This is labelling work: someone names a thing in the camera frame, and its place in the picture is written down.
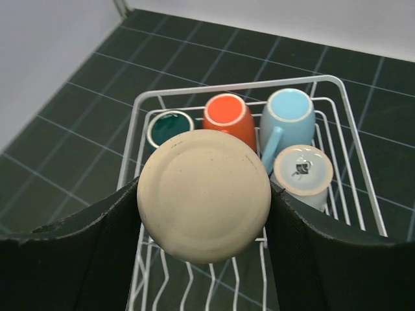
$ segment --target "orange mug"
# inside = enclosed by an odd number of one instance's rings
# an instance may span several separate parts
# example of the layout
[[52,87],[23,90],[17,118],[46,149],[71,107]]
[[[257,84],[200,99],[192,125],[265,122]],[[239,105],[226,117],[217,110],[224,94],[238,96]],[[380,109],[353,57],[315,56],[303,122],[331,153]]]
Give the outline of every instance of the orange mug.
[[257,150],[254,118],[244,100],[234,94],[219,94],[206,104],[203,128],[228,133]]

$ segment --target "mug handle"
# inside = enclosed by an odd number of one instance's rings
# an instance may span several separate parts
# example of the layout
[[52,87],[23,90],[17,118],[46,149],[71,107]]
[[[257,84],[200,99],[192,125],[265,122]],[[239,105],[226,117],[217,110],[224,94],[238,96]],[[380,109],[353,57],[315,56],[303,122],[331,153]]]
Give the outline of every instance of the mug handle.
[[272,168],[274,166],[274,158],[276,156],[276,150],[283,136],[283,129],[279,126],[275,126],[272,130],[271,136],[265,146],[264,152],[262,154],[262,164],[264,164],[265,169],[267,170],[268,175],[271,174]]

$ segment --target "mug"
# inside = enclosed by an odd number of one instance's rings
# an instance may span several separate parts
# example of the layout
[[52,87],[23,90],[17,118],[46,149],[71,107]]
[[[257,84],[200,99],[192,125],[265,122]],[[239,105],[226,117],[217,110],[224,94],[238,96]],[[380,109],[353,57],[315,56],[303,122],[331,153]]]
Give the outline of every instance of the mug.
[[270,174],[278,153],[295,144],[311,144],[316,117],[310,97],[299,89],[273,93],[259,125],[262,162]]
[[281,151],[271,181],[301,202],[323,212],[333,179],[329,158],[313,146],[299,144]]
[[155,116],[147,128],[147,144],[155,151],[171,137],[195,129],[194,120],[180,110],[169,110]]
[[257,150],[254,118],[244,100],[234,94],[219,94],[206,104],[203,128],[228,133]]

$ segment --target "light blue mug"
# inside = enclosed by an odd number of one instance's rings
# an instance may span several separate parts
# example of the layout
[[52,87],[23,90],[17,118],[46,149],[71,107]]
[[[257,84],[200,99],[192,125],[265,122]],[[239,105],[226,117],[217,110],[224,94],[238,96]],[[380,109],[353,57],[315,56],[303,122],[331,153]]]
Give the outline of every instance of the light blue mug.
[[259,126],[261,159],[268,174],[282,150],[295,144],[311,144],[315,122],[313,102],[303,91],[281,89],[269,97]]

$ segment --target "dark tiled floor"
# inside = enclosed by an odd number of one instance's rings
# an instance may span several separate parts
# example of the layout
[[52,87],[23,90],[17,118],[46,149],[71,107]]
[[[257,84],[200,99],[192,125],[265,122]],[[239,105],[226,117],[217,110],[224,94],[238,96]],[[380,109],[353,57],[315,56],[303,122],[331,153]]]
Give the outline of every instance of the dark tiled floor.
[[[0,156],[3,177],[0,179],[0,232],[30,232],[111,194],[117,183],[134,99],[146,90],[327,73],[344,79],[389,235],[402,240],[415,239],[411,228],[415,223],[415,195],[410,191],[415,185],[412,164],[415,127],[411,122],[415,113],[414,69],[415,64],[399,60],[178,17],[134,12]],[[310,90],[307,85],[297,87]],[[238,93],[248,95],[248,100],[266,100],[276,89]],[[203,106],[211,95],[177,96],[166,98],[165,103],[168,108]],[[340,92],[330,83],[321,83],[315,96],[330,97],[337,105],[347,146],[346,157],[342,155],[330,104],[315,102],[316,109],[323,111],[329,120],[327,127],[333,136],[339,174],[344,171],[347,153],[351,156],[366,228],[376,233]],[[159,106],[154,99],[142,105],[145,110],[155,108]],[[252,113],[260,113],[261,109],[252,107]],[[324,136],[327,130],[322,116],[319,118]],[[139,126],[144,120],[142,111]],[[128,179],[134,174],[139,138],[140,135],[133,142]],[[334,161],[327,139],[323,139],[323,146]],[[143,159],[148,156],[146,150]],[[350,181],[344,175],[340,182],[350,207],[351,224],[358,225]],[[338,183],[333,183],[335,192]],[[341,210],[339,218],[344,218]],[[237,257],[241,310],[261,310],[263,282],[258,247],[254,244]],[[277,310],[267,251],[265,259],[267,306],[269,310]],[[187,280],[184,263],[167,256],[167,264],[171,280]],[[235,286],[233,266],[215,265],[215,272],[219,282],[211,310],[228,310]],[[154,290],[163,281],[160,257],[154,261],[152,273],[155,276],[151,282],[155,285],[150,287],[151,299],[155,298]],[[209,270],[207,266],[195,266],[193,273],[198,287],[190,291],[186,307],[202,310],[210,285]],[[175,310],[185,284],[172,282],[169,285],[172,295],[162,297],[160,306]]]

